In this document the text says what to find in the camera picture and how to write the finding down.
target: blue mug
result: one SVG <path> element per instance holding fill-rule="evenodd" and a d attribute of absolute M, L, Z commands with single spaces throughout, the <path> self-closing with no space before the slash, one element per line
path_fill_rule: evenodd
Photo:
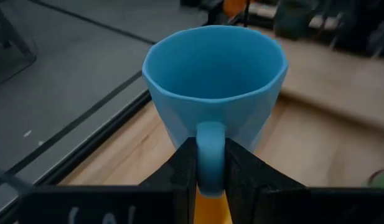
<path fill-rule="evenodd" d="M 257 147 L 287 69 L 275 40 L 243 27 L 183 30 L 151 47 L 144 79 L 176 149 L 196 137 L 203 195 L 223 193 L 225 138 Z"/>

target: wooden surface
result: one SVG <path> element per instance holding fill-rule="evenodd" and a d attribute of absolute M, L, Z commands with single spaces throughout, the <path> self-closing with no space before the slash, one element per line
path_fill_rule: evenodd
<path fill-rule="evenodd" d="M 384 59 L 340 53 L 257 30 L 277 39 L 286 53 L 289 70 L 282 94 L 384 129 Z"/>
<path fill-rule="evenodd" d="M 173 153 L 150 103 L 62 184 L 138 184 Z M 372 173 L 384 168 L 384 134 L 281 98 L 255 154 L 309 186 L 363 186 Z"/>

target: gray floor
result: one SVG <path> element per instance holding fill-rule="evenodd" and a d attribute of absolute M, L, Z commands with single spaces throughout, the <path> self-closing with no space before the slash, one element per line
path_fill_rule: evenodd
<path fill-rule="evenodd" d="M 207 19 L 202 12 L 180 10 L 175 0 L 49 3 L 154 41 Z M 0 8 L 37 54 L 31 67 L 0 84 L 0 168 L 10 169 L 138 72 L 150 45 L 25 0 L 8 0 Z M 15 47 L 0 46 L 0 80 L 24 65 Z M 52 147 L 49 158 L 18 175 L 35 181 L 145 89 L 142 80 L 133 84 L 94 114 L 93 121 Z M 0 208 L 14 195 L 1 186 Z"/>

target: mug handle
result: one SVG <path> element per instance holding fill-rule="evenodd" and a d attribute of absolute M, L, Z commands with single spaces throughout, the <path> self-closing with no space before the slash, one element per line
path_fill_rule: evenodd
<path fill-rule="evenodd" d="M 197 125 L 197 183 L 200 193 L 207 197 L 223 193 L 225 130 L 225 125 L 216 121 Z"/>

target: mug rim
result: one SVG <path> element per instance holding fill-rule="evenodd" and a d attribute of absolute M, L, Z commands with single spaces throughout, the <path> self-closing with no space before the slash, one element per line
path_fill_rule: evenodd
<path fill-rule="evenodd" d="M 259 89 L 249 91 L 247 93 L 243 93 L 240 95 L 229 96 L 229 97 L 224 97 L 224 98 L 214 98 L 214 99 L 212 99 L 212 98 L 197 98 L 197 97 L 193 97 L 193 96 L 184 96 L 184 95 L 179 95 L 179 94 L 170 92 L 170 91 L 166 90 L 165 88 L 161 87 L 160 85 L 158 85 L 149 75 L 147 75 L 148 74 L 147 68 L 146 68 L 147 67 L 147 61 L 151 57 L 151 54 L 154 51 L 154 49 L 158 48 L 161 44 L 170 41 L 171 38 L 173 38 L 174 36 L 179 35 L 181 33 L 193 32 L 194 30 L 200 30 L 200 29 L 212 29 L 212 28 L 239 29 L 239 30 L 243 29 L 245 32 L 250 32 L 254 35 L 259 35 L 260 37 L 263 37 L 265 40 L 267 40 L 269 43 L 271 43 L 274 46 L 274 48 L 278 51 L 278 53 L 281 56 L 282 62 L 281 62 L 281 68 L 279 69 L 279 72 L 274 76 L 274 78 L 270 82 L 268 82 L 265 86 L 262 86 Z M 245 98 L 245 97 L 252 96 L 252 95 L 262 93 L 262 92 L 269 90 L 269 88 L 282 76 L 282 74 L 284 72 L 286 72 L 287 68 L 288 68 L 288 61 L 286 60 L 286 56 L 285 56 L 283 50 L 281 49 L 280 45 L 278 44 L 278 42 L 276 40 L 273 40 L 272 38 L 268 37 L 267 35 L 264 35 L 261 32 L 259 32 L 257 30 L 253 30 L 253 29 L 247 29 L 247 28 L 238 27 L 238 26 L 210 25 L 210 26 L 195 27 L 195 28 L 191 28 L 191 29 L 187 29 L 187 30 L 177 31 L 177 32 L 171 34 L 170 36 L 162 39 L 158 43 L 154 44 L 149 49 L 149 52 L 146 55 L 146 58 L 143 62 L 142 74 L 145 78 L 147 78 L 149 80 L 149 82 L 151 82 L 154 85 L 155 88 L 157 88 L 161 93 L 163 93 L 167 96 L 170 96 L 173 98 L 178 98 L 180 100 L 190 100 L 190 101 L 197 101 L 197 102 L 201 102 L 201 103 L 223 103 L 223 102 L 227 102 L 227 101 L 239 100 L 241 98 Z"/>

